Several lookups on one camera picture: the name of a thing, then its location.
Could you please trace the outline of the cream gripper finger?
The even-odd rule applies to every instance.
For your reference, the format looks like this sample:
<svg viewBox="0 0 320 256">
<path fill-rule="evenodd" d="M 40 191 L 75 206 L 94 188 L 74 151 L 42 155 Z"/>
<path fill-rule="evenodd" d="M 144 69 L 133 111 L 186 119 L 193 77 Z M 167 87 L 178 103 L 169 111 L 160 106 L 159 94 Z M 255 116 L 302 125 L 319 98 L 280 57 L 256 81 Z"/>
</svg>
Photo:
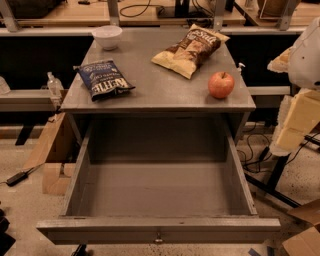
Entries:
<svg viewBox="0 0 320 256">
<path fill-rule="evenodd" d="M 291 48 L 287 48 L 279 56 L 269 62 L 269 64 L 267 65 L 267 69 L 275 73 L 287 73 L 290 52 Z"/>
<path fill-rule="evenodd" d="M 287 156 L 320 122 L 320 92 L 301 89 L 295 96 L 285 95 L 277 121 L 270 151 L 276 156 Z"/>
</svg>

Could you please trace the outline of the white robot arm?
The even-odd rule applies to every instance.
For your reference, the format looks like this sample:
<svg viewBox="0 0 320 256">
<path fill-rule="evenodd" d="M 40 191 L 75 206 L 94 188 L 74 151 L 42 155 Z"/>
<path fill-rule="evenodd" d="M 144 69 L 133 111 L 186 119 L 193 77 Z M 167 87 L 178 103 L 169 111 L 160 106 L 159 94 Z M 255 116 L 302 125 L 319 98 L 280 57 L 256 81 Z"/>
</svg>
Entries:
<svg viewBox="0 0 320 256">
<path fill-rule="evenodd" d="M 287 72 L 291 84 L 300 88 L 294 96 L 283 98 L 270 146 L 273 155 L 287 156 L 320 122 L 320 17 L 267 69 Z"/>
</svg>

